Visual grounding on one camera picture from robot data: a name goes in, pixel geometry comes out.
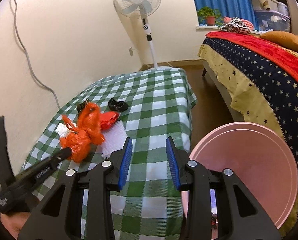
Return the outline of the left hand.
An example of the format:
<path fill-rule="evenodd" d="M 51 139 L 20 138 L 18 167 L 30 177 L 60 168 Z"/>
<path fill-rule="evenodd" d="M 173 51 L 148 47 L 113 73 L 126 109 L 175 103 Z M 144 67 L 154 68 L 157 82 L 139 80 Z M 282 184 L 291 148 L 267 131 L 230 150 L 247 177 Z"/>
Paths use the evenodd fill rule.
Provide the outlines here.
<path fill-rule="evenodd" d="M 18 239 L 19 232 L 29 219 L 31 213 L 17 212 L 11 215 L 0 214 L 0 221 L 7 231 L 15 238 Z"/>

